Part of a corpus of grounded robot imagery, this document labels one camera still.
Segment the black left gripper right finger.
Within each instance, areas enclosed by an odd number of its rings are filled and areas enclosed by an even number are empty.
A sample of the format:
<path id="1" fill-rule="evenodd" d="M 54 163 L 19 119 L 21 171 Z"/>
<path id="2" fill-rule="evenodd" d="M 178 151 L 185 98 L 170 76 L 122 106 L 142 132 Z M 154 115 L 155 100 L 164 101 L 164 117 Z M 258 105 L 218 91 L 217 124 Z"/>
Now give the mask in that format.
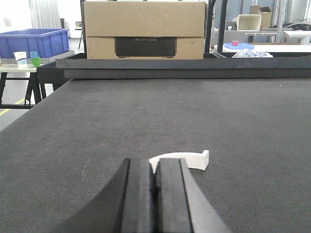
<path id="1" fill-rule="evenodd" d="M 185 159 L 160 159 L 155 183 L 157 233 L 229 233 L 192 177 Z"/>

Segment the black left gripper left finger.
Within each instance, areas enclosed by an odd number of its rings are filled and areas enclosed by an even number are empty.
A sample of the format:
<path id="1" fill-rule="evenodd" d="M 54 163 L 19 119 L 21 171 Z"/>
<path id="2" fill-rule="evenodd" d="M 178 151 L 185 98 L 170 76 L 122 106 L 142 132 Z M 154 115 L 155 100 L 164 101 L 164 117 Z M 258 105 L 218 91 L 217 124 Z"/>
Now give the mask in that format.
<path id="1" fill-rule="evenodd" d="M 124 159 L 108 184 L 57 233 L 152 233 L 152 168 L 147 159 Z"/>

